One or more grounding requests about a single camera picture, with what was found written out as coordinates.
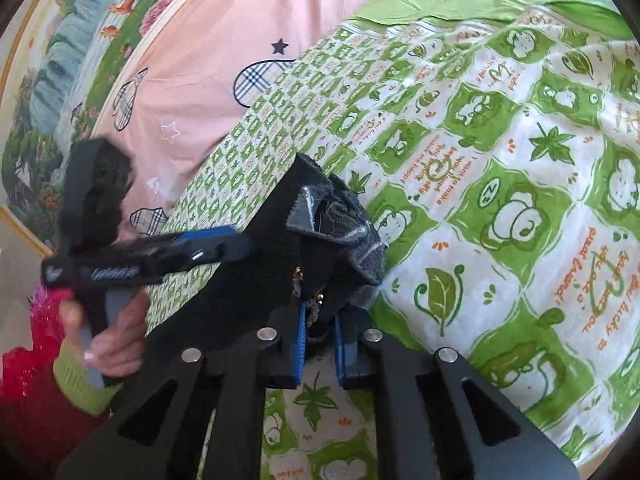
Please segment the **person's left hand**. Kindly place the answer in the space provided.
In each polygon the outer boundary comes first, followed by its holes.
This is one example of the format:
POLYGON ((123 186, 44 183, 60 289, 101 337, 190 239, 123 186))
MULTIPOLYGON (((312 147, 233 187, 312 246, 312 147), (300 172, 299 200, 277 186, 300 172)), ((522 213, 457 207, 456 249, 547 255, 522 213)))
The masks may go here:
POLYGON ((145 318, 149 307, 149 296, 144 289, 139 290, 109 328, 93 337, 90 344, 83 344, 80 329, 84 325, 84 310, 75 299, 62 301, 58 314, 65 342, 75 361, 83 368, 92 366, 111 378, 124 378, 140 370, 146 348, 145 318))

